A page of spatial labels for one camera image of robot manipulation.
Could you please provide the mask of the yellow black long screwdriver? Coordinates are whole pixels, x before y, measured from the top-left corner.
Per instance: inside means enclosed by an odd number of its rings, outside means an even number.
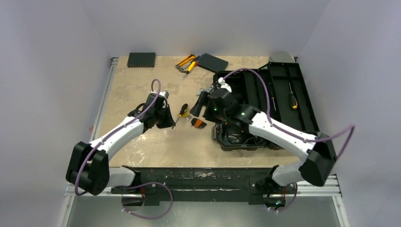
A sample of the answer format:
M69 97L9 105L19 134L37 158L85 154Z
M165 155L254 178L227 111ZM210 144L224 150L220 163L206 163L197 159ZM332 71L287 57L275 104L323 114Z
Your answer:
M175 121L175 125L172 127L172 129L177 125L177 122L182 118L183 114L187 112L187 109L188 109L188 104L187 103L183 104L178 114L178 118Z

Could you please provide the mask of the black tool box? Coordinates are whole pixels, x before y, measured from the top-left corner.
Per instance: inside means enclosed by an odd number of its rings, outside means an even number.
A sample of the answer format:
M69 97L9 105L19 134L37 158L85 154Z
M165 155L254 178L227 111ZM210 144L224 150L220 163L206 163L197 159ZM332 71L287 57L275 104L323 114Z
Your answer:
M234 97L240 104L249 104L265 112L270 109L272 119L296 130L317 135L320 132L312 103L298 63L270 62L252 72L242 70L229 75L221 71L213 76L214 81L227 77L226 83L232 88ZM289 85L298 102L292 109L289 102ZM274 111L270 93L275 97L277 111ZM224 151L237 149L256 150L262 147L280 149L266 139L245 132L238 132L225 123L217 123L212 128L211 138Z

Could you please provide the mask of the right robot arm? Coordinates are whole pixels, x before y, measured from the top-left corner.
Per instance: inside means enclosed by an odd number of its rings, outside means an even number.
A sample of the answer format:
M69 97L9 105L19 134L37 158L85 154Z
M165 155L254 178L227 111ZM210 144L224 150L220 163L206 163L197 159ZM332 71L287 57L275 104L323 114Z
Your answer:
M202 91L190 110L199 117L205 107L203 118L210 122L227 123L238 131L264 138L290 151L299 161L286 166L278 166L265 180L270 192L278 192L290 183L307 181L314 186L324 186L330 175L337 156L332 139L322 133L319 136L298 131L284 125L260 109L240 105L225 88L210 93Z

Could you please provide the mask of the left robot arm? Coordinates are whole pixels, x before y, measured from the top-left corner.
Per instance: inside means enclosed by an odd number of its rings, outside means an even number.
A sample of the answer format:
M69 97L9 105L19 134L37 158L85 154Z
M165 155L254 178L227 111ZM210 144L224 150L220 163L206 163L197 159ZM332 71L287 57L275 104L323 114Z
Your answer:
M136 173L128 167L110 167L109 162L126 144L154 126L164 129L175 125L167 99L167 91L150 93L145 103L107 134L89 143L78 142L67 168L67 182L92 195L116 186L128 193L138 192L141 180Z

